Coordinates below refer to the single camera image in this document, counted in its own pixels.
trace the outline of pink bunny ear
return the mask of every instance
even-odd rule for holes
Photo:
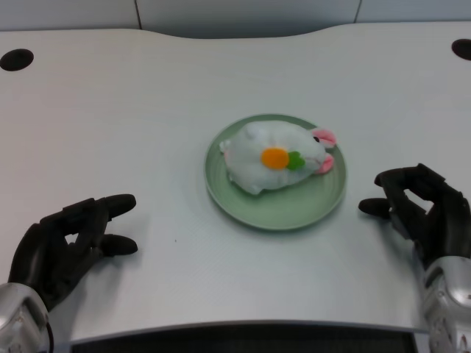
[[[326,149],[333,149],[337,143],[337,138],[330,130],[320,129],[317,127],[316,129],[311,130],[312,135],[315,138],[319,139],[319,142],[326,148]]]
[[[333,167],[333,157],[332,154],[327,153],[325,156],[325,161],[321,165],[318,171],[314,172],[315,174],[325,174]]]

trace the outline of plush bunny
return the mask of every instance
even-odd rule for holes
[[[229,178],[258,195],[293,185],[312,174],[327,173],[333,157],[325,149],[336,145],[326,129],[306,130],[285,121],[255,121],[220,143]]]

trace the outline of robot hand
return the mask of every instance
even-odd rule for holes
[[[47,327],[50,349],[52,310],[103,257],[132,254],[136,243],[105,234],[107,223],[135,206],[133,195],[88,199],[33,224],[13,257],[6,285],[0,286],[0,353],[36,352]],[[77,234],[73,243],[66,235]]]
[[[462,193],[445,178],[419,164],[379,174],[385,199],[366,199],[358,208],[390,219],[393,227],[415,243],[424,266],[423,312],[432,352],[468,352],[471,347],[471,213]],[[408,199],[409,189],[433,202],[427,212]]]

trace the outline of round plate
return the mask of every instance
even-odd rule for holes
[[[336,146],[329,150],[335,164],[323,175],[313,175],[302,182],[278,190],[263,190],[253,196],[229,180],[219,143],[234,136],[252,121],[287,121],[305,129],[316,126],[288,115],[264,114],[236,121],[220,132],[206,154],[205,179],[210,195],[225,212],[242,223],[269,230],[305,227],[325,217],[340,202],[345,191],[347,168]]]

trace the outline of table surface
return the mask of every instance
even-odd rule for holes
[[[470,23],[361,24],[289,38],[138,30],[0,33],[30,67],[0,71],[0,280],[30,224],[132,193],[108,231],[139,245],[52,311],[59,342],[220,321],[425,329],[411,242],[361,215],[377,173],[424,163],[471,196]],[[299,232],[237,224],[210,200],[215,134],[261,113],[332,129],[348,169],[330,217]]]

